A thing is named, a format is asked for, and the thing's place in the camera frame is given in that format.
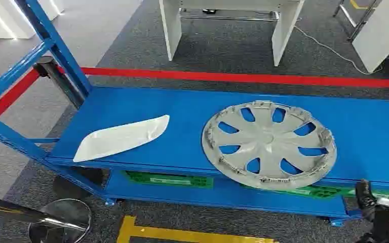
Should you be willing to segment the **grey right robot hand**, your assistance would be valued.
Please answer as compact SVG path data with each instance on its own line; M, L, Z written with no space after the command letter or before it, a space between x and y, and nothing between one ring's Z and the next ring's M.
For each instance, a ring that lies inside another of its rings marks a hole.
M362 216L369 222L374 221L377 199L371 192L371 184L368 180L362 179L355 185L357 204Z

